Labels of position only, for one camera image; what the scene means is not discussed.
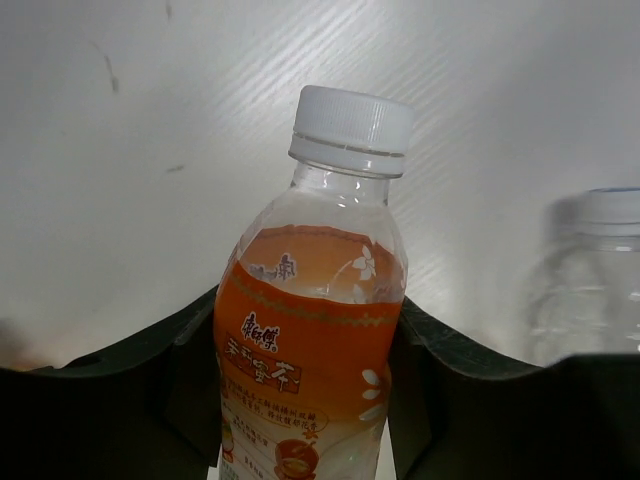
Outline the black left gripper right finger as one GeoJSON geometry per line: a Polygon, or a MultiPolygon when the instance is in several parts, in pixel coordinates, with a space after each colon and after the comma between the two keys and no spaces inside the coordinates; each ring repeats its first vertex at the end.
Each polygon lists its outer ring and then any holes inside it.
{"type": "Polygon", "coordinates": [[[388,423],[400,479],[635,479],[639,358],[536,367],[402,305],[388,423]]]}

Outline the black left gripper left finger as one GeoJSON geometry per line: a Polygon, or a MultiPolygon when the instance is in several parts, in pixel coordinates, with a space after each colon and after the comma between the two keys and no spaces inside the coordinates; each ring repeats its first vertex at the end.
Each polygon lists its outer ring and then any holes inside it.
{"type": "Polygon", "coordinates": [[[62,368],[2,369],[2,478],[207,478],[221,446],[215,298],[62,368]]]}

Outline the large clear plastic bottle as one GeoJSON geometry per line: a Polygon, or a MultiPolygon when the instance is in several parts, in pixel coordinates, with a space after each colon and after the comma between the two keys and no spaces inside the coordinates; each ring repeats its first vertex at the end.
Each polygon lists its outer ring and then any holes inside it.
{"type": "Polygon", "coordinates": [[[525,359],[639,351],[639,189],[588,190],[557,203],[521,312],[525,359]]]}

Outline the orange label tea bottle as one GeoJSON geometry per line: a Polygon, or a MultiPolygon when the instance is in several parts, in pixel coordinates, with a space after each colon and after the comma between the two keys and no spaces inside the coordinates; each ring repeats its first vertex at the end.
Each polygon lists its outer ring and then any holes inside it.
{"type": "Polygon", "coordinates": [[[388,206],[405,104],[308,85],[289,187],[237,242],[217,289],[223,479],[372,479],[408,261],[388,206]]]}

